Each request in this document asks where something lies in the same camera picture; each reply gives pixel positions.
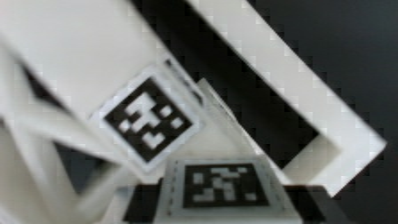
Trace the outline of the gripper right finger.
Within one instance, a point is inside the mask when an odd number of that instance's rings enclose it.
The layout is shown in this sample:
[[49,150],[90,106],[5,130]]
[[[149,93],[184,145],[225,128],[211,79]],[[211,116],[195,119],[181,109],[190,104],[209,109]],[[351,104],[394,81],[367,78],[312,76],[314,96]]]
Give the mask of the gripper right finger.
[[293,213],[286,224],[355,224],[321,185],[286,185]]

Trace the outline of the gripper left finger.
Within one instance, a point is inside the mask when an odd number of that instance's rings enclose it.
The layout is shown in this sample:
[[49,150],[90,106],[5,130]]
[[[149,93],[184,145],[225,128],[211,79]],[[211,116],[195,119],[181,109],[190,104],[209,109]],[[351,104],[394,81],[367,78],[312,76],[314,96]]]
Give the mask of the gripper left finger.
[[158,197],[158,184],[119,187],[99,224],[152,224]]

